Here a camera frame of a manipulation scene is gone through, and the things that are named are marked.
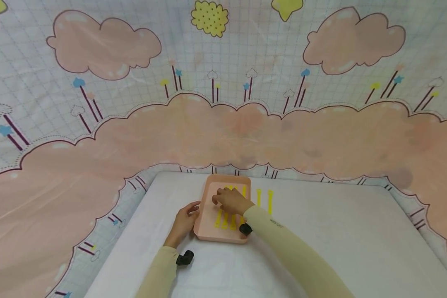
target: hand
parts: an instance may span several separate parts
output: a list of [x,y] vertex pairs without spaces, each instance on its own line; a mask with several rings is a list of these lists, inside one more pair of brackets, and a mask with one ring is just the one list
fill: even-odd
[[164,246],[177,248],[185,236],[192,231],[195,220],[199,217],[199,204],[200,201],[195,201],[179,210]]
[[255,204],[243,197],[236,188],[230,190],[228,188],[217,189],[217,194],[212,196],[212,202],[215,205],[221,203],[220,209],[229,214],[238,214],[243,216],[243,213]]

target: pink tray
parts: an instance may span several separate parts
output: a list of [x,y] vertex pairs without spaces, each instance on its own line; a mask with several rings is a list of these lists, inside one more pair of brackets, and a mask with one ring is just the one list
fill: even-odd
[[237,188],[248,200],[250,199],[251,181],[247,177],[211,175],[205,183],[204,194],[200,204],[200,216],[194,225],[194,233],[201,240],[244,244],[247,237],[240,233],[243,218],[239,215],[226,214],[220,210],[220,204],[212,203],[212,196],[219,188]]

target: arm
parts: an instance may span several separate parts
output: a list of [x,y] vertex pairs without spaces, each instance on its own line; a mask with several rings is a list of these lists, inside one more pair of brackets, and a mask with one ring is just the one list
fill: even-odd
[[175,248],[161,247],[154,257],[136,298],[167,298],[177,271]]
[[252,206],[243,217],[270,246],[309,298],[354,298],[333,268],[317,252],[265,210]]
[[192,202],[177,213],[163,247],[159,249],[149,267],[135,298],[168,298],[177,271],[177,246],[192,230],[199,216],[200,201]]

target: pink cloud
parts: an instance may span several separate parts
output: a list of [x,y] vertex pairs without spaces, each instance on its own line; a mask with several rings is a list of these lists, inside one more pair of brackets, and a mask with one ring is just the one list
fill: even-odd
[[47,38],[47,44],[68,72],[91,70],[102,79],[122,79],[130,68],[148,67],[151,58],[161,53],[154,32],[134,30],[121,19],[108,18],[99,24],[86,13],[66,10],[55,18],[53,30],[55,35]]
[[321,65],[327,75],[340,75],[356,65],[372,66],[397,53],[406,40],[401,26],[387,26],[382,13],[361,19],[354,7],[340,9],[318,31],[308,34],[303,59],[309,65]]
[[430,205],[428,223],[447,239],[447,120],[409,117],[406,106],[390,102],[281,119],[258,103],[236,111],[179,94],[168,106],[108,120],[95,140],[39,146],[21,169],[0,174],[0,297],[40,297],[54,287],[72,247],[94,228],[89,223],[115,206],[123,178],[163,162],[240,169],[270,163],[335,180],[388,176]]

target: grid pattern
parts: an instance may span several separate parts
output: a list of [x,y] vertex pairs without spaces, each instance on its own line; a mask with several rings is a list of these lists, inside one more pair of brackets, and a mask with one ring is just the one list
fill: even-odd
[[[194,2],[142,1],[142,0],[13,0],[8,1],[7,12],[0,15],[0,103],[13,107],[10,118],[17,129],[30,142],[24,151],[0,135],[0,171],[16,166],[23,154],[47,141],[76,141],[89,133],[78,117],[71,115],[74,105],[85,106],[79,88],[73,80],[78,77],[86,82],[85,92],[93,92],[104,120],[125,117],[132,110],[147,103],[166,103],[160,85],[168,79],[170,96],[176,93],[173,73],[168,60],[176,61],[175,67],[183,71],[183,91],[193,91],[211,99],[210,71],[216,72],[215,80],[221,85],[220,101],[234,106],[243,104],[243,84],[249,82],[246,72],[254,69],[258,75],[252,81],[252,101],[263,103],[272,113],[282,113],[286,98],[284,93],[297,93],[300,73],[311,71],[305,81],[310,84],[303,106],[317,110],[321,107],[345,104],[355,108],[364,106],[370,85],[382,86],[394,73],[399,63],[405,67],[400,72],[403,83],[392,98],[414,108],[424,97],[428,83],[442,77],[440,96],[427,110],[447,118],[447,1],[425,0],[411,3],[397,0],[316,0],[306,1],[302,10],[282,22],[271,9],[270,0],[222,0],[229,10],[229,23],[223,38],[212,38],[198,31],[190,22]],[[374,12],[388,16],[389,25],[400,25],[406,30],[403,48],[395,55],[383,58],[376,65],[356,66],[342,75],[326,75],[321,66],[306,65],[302,60],[308,44],[307,35],[316,31],[331,13],[342,7],[355,6],[361,18]],[[53,21],[63,10],[80,10],[98,22],[108,17],[120,18],[134,29],[151,29],[163,46],[158,57],[148,68],[131,69],[119,81],[105,81],[91,72],[73,74],[57,64],[54,51],[46,44],[53,35]],[[377,90],[371,101],[380,97]],[[83,118],[91,131],[96,131],[103,120],[95,121],[86,110]],[[0,125],[6,122],[0,118]],[[161,170],[178,171],[176,165],[151,167],[139,175],[151,184]],[[234,173],[233,167],[219,169],[219,173]],[[257,166],[240,173],[247,176],[268,176],[265,166]],[[194,173],[211,173],[210,168],[193,170]],[[278,178],[320,181],[320,175],[302,175],[293,170],[280,171]],[[367,184],[385,186],[385,179],[368,179]],[[406,197],[393,190],[392,195],[406,213],[419,207],[414,197]],[[113,211],[132,216],[143,192],[135,191],[130,184],[120,192]],[[107,217],[98,220],[88,240],[100,248],[99,259],[92,265],[89,255],[77,251],[70,270],[56,289],[72,291],[73,297],[82,297],[110,253],[122,229],[115,230]],[[430,229],[421,233],[439,259],[447,267],[447,245]]]

